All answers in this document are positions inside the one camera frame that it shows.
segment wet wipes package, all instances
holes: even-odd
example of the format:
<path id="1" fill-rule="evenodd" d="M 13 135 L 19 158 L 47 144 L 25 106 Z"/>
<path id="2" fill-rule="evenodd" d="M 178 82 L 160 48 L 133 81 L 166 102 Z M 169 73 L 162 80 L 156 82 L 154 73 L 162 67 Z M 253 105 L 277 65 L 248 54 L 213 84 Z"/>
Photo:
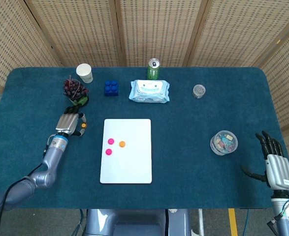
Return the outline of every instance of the wet wipes package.
<path id="1" fill-rule="evenodd" d="M 129 99 L 135 102 L 165 103 L 169 83 L 165 80 L 135 80 L 131 82 Z"/>

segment soda can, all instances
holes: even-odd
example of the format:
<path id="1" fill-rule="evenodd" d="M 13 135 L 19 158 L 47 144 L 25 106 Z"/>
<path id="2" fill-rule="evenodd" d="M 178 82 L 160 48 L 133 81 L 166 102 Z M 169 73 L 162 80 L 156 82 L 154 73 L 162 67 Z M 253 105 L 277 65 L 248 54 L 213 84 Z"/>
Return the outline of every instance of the soda can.
<path id="1" fill-rule="evenodd" d="M 160 73 L 160 61 L 156 58 L 149 60 L 148 80 L 157 80 Z"/>

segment dark grape bunch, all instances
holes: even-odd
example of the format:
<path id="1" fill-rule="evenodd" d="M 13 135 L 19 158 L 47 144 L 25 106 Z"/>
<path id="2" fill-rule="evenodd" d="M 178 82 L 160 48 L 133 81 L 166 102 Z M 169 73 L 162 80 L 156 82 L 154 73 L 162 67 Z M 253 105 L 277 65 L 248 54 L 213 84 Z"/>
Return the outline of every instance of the dark grape bunch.
<path id="1" fill-rule="evenodd" d="M 64 95 L 72 100 L 78 100 L 89 92 L 78 80 L 70 77 L 64 82 Z"/>

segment blue lego brick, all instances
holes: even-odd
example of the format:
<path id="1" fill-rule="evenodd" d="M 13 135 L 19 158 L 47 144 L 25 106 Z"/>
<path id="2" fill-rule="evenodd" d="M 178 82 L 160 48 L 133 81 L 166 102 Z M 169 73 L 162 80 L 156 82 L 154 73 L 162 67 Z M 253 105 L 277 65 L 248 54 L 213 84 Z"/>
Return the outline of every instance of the blue lego brick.
<path id="1" fill-rule="evenodd" d="M 105 96 L 118 96 L 119 86 L 116 80 L 106 80 L 105 81 Z"/>

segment white paper cup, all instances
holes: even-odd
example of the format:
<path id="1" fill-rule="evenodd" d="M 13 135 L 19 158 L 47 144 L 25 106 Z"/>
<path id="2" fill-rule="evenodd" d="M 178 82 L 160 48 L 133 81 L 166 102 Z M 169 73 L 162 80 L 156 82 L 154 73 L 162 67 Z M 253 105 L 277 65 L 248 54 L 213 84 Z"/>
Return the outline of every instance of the white paper cup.
<path id="1" fill-rule="evenodd" d="M 92 68 L 90 65 L 83 63 L 76 68 L 76 74 L 81 77 L 84 83 L 93 81 Z"/>

